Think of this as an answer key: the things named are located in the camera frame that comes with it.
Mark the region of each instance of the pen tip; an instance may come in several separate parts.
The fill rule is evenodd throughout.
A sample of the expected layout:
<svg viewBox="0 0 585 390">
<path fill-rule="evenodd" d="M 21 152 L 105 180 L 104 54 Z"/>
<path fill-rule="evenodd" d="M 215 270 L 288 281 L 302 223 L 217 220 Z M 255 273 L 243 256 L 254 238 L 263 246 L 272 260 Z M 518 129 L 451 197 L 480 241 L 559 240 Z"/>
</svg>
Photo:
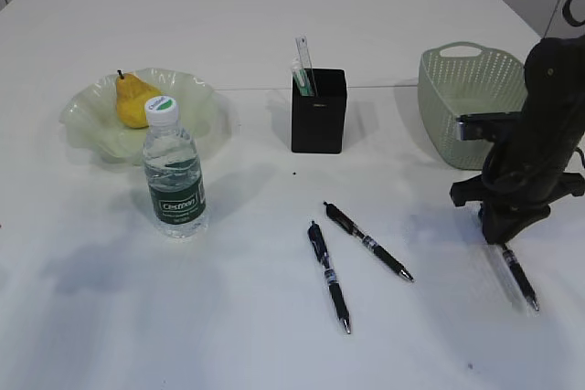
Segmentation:
<svg viewBox="0 0 585 390">
<path fill-rule="evenodd" d="M 536 312 L 540 311 L 540 305 L 538 304 L 538 300 L 536 297 L 531 297 L 530 299 L 528 299 L 528 303 L 530 303 L 530 306 L 532 306 L 532 309 Z"/>
<path fill-rule="evenodd" d="M 402 269 L 400 271 L 400 276 L 409 282 L 414 282 L 414 278 L 412 277 L 412 275 L 408 273 L 405 269 Z"/>
<path fill-rule="evenodd" d="M 341 322 L 344 324 L 344 327 L 346 328 L 346 333 L 351 333 L 351 323 L 349 322 L 349 319 L 342 319 Z"/>
</svg>

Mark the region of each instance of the pen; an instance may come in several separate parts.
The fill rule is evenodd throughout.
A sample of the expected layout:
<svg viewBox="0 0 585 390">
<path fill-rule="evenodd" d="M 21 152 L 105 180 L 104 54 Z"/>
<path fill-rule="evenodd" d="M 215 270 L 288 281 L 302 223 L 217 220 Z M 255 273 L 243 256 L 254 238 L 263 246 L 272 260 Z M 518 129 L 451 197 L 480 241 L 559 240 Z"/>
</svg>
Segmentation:
<svg viewBox="0 0 585 390">
<path fill-rule="evenodd" d="M 311 79 L 313 80 L 313 87 L 310 90 L 311 94 L 308 96 L 319 96 L 319 92 L 317 91 L 317 83 L 314 80 L 314 72 L 313 72 L 313 64 L 311 64 L 311 57 L 309 56 L 309 47 L 307 45 L 307 37 L 300 36 L 295 39 L 296 41 L 296 48 L 299 52 L 299 63 L 303 68 L 303 73 L 305 73 L 307 82 L 311 85 L 311 81 L 308 80 L 308 74 L 311 75 Z"/>
<path fill-rule="evenodd" d="M 329 287 L 329 294 L 335 305 L 335 312 L 337 313 L 337 319 L 342 324 L 347 333 L 351 333 L 351 322 L 349 321 L 349 311 L 344 301 L 344 296 L 341 293 L 339 282 L 337 282 L 337 276 L 329 260 L 329 252 L 327 246 L 321 234 L 321 228 L 314 221 L 311 222 L 311 226 L 307 231 L 311 244 L 313 244 L 314 254 L 317 256 L 317 260 L 324 268 L 325 281 Z"/>
<path fill-rule="evenodd" d="M 409 271 L 392 255 L 390 255 L 382 246 L 379 245 L 372 237 L 362 232 L 351 219 L 349 219 L 341 210 L 331 203 L 323 202 L 326 206 L 325 212 L 327 216 L 333 219 L 341 228 L 343 228 L 349 235 L 357 237 L 364 246 L 374 253 L 378 259 L 384 262 L 392 271 L 401 276 L 405 280 L 414 282 L 414 278 Z"/>
<path fill-rule="evenodd" d="M 518 287 L 520 287 L 522 295 L 534 311 L 540 311 L 537 294 L 534 292 L 532 285 L 530 285 L 530 282 L 528 281 L 527 275 L 518 263 L 516 255 L 506 244 L 502 244 L 500 247 L 503 250 L 502 256 L 504 257 L 505 264 L 512 272 L 512 276 L 514 276 L 514 280 L 518 284 Z"/>
<path fill-rule="evenodd" d="M 301 62 L 297 58 L 292 61 L 291 72 L 301 96 L 313 96 L 311 81 L 309 81 L 307 72 L 303 69 Z"/>
</svg>

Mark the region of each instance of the black pen holder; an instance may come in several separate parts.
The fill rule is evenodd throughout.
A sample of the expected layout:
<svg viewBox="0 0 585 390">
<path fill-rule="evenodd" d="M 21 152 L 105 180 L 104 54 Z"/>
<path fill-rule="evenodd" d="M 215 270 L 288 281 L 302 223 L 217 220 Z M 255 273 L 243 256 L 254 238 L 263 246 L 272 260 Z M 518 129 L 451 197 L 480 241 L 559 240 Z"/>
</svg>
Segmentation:
<svg viewBox="0 0 585 390">
<path fill-rule="evenodd" d="M 301 96 L 292 81 L 291 150 L 339 154 L 346 120 L 346 74 L 339 69 L 313 69 L 313 74 L 318 96 Z"/>
</svg>

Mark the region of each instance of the green basket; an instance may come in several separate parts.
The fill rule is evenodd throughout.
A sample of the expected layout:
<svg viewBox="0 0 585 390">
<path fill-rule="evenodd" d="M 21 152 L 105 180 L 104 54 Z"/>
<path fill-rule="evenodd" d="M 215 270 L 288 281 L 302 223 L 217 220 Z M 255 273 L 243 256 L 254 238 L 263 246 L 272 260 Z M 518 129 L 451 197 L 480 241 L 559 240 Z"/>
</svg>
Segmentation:
<svg viewBox="0 0 585 390">
<path fill-rule="evenodd" d="M 443 55 L 452 47 L 474 47 L 470 57 Z M 460 169 L 481 169 L 492 144 L 457 140 L 464 114 L 520 111 L 527 96 L 524 67 L 503 50 L 457 42 L 427 50 L 420 59 L 419 111 L 443 160 Z"/>
</svg>

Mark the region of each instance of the basket handle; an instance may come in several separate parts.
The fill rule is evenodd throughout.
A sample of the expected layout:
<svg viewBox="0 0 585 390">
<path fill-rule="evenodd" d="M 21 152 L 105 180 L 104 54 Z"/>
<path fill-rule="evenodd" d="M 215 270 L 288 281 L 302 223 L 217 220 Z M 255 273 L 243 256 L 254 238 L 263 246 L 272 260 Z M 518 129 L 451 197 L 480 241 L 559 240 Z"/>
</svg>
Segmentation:
<svg viewBox="0 0 585 390">
<path fill-rule="evenodd" d="M 463 56 L 464 58 L 475 58 L 475 57 L 479 57 L 480 55 L 482 55 L 482 53 L 487 49 L 487 47 L 482 46 L 482 45 L 478 45 L 477 43 L 472 43 L 471 41 L 456 41 L 454 43 L 449 43 L 448 45 L 444 45 L 441 47 L 437 47 L 436 49 L 434 49 L 436 52 L 439 53 L 439 56 L 442 58 L 452 58 L 452 57 L 445 57 L 442 54 L 442 51 L 445 49 L 451 49 L 452 47 L 473 47 L 475 49 L 479 49 L 480 53 L 477 55 L 471 55 L 471 56 Z"/>
</svg>

